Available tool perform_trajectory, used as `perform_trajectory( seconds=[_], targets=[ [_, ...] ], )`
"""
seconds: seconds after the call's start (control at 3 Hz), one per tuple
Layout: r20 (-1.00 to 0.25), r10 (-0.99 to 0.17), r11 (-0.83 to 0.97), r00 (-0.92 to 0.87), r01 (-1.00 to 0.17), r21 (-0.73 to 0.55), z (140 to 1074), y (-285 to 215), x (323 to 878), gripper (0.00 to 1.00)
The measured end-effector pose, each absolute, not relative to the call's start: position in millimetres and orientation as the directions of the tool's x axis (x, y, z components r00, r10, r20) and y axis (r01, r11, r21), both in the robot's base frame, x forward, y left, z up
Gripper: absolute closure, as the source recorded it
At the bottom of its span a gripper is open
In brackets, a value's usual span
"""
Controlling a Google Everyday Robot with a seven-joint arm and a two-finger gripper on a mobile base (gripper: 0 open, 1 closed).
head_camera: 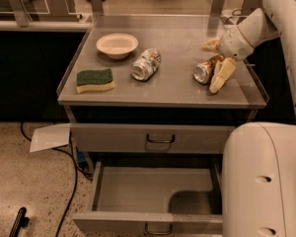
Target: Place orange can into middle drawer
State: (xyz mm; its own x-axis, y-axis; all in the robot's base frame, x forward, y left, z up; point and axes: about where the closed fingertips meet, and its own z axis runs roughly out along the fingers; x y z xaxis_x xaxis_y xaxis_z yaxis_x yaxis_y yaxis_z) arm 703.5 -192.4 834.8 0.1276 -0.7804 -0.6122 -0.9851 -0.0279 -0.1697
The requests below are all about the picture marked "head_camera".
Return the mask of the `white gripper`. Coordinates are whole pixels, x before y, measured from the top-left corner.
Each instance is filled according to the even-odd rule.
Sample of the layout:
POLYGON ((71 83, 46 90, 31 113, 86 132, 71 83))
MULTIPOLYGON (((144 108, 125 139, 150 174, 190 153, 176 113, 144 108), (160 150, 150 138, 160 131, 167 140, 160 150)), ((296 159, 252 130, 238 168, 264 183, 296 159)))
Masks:
POLYGON ((209 91, 212 94, 218 93, 234 73, 237 66, 236 60, 242 61, 254 52, 250 42, 252 35, 250 27, 229 26, 220 39, 210 39, 200 45, 200 49, 205 52, 220 52, 225 57, 228 57, 223 61, 218 61, 215 65, 214 74, 209 85, 209 91))

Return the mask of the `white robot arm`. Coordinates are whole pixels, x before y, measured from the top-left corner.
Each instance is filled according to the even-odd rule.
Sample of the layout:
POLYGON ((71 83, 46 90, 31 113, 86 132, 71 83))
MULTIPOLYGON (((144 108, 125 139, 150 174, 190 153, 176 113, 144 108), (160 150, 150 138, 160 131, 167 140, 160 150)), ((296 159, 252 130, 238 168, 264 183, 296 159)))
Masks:
MULTIPOLYGON (((296 116, 296 0, 262 0, 239 25, 201 45, 242 61, 279 37, 296 116)), ((222 167, 223 237, 296 237, 296 124, 250 122, 229 136, 222 167)))

